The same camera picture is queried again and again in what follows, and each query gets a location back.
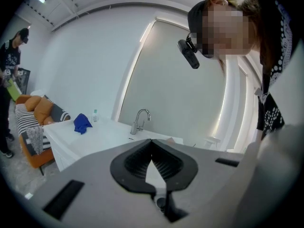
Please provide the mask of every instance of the gray plastic surface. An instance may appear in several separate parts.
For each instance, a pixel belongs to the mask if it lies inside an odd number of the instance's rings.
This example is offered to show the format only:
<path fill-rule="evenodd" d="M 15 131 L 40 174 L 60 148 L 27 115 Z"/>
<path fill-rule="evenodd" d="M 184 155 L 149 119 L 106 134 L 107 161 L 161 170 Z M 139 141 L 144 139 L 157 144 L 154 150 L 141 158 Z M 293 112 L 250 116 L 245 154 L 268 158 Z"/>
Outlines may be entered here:
<path fill-rule="evenodd" d="M 84 187 L 62 217 L 71 227 L 161 227 L 169 221 L 155 206 L 149 195 L 127 192 L 110 174 L 110 163 L 118 154 L 142 141 L 125 144 L 88 155 L 55 176 L 31 198 L 44 208 L 71 179 Z M 199 172 L 190 186 L 173 192 L 178 208 L 192 213 L 206 204 L 229 180 L 236 168 L 216 163 L 219 157 L 240 161 L 242 154 L 202 150 L 180 144 L 168 144 L 194 158 Z"/>

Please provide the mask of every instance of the cushion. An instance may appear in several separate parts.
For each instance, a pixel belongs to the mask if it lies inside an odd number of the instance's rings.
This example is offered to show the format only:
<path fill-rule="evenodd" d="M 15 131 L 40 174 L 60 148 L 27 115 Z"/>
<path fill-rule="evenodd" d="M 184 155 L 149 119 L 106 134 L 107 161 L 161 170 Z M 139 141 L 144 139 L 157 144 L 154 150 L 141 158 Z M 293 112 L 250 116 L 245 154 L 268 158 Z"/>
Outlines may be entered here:
<path fill-rule="evenodd" d="M 48 99 L 50 102 L 53 102 L 46 95 L 45 95 L 45 98 Z M 53 108 L 52 108 L 50 116 L 53 118 L 54 122 L 56 122 L 56 123 L 63 122 L 65 120 L 70 120 L 71 119 L 70 115 L 66 111 L 62 110 L 55 103 L 53 105 Z"/>
<path fill-rule="evenodd" d="M 32 112 L 41 100 L 40 96 L 32 96 L 25 102 L 25 107 L 28 112 Z"/>
<path fill-rule="evenodd" d="M 51 116 L 48 116 L 46 119 L 43 121 L 43 125 L 49 125 L 49 122 L 53 123 L 54 120 Z"/>
<path fill-rule="evenodd" d="M 53 104 L 54 103 L 48 101 L 45 97 L 42 97 L 41 101 L 36 106 L 34 116 L 40 125 L 43 125 L 43 121 L 49 116 L 53 108 Z"/>

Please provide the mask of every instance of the blue cloth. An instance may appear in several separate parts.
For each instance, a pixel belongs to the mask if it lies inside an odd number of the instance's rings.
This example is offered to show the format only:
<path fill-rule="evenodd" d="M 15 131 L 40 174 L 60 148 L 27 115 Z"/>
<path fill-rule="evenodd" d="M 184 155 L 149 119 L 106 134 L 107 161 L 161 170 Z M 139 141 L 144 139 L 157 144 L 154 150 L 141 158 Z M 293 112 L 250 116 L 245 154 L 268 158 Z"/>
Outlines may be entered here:
<path fill-rule="evenodd" d="M 75 125 L 75 132 L 79 132 L 81 134 L 84 134 L 86 132 L 87 127 L 92 127 L 90 124 L 88 118 L 80 113 L 78 117 L 74 120 L 74 125 Z"/>

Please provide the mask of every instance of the green bag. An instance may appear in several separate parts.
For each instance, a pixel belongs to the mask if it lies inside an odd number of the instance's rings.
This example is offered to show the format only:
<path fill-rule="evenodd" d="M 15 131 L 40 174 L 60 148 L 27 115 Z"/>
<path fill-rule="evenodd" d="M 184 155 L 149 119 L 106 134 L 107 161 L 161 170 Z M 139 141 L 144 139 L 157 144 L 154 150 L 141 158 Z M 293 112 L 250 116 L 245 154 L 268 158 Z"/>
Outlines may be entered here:
<path fill-rule="evenodd" d="M 7 87 L 7 90 L 11 96 L 11 98 L 16 101 L 17 98 L 21 95 L 21 91 L 19 87 L 17 86 L 16 82 L 14 82 L 12 79 L 9 79 L 10 86 Z"/>

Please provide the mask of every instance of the man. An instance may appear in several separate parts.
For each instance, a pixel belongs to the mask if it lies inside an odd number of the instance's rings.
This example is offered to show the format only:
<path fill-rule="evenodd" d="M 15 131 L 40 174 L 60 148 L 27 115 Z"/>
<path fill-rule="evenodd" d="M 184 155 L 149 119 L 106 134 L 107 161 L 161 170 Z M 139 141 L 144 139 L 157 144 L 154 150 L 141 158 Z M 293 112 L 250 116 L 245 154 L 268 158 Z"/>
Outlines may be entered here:
<path fill-rule="evenodd" d="M 15 37 L 6 41 L 0 48 L 0 151 L 8 158 L 13 152 L 8 149 L 6 139 L 14 141 L 14 136 L 9 129 L 9 105 L 10 94 L 6 87 L 8 80 L 18 77 L 18 65 L 20 64 L 21 51 L 19 46 L 28 42 L 29 30 L 23 28 Z"/>

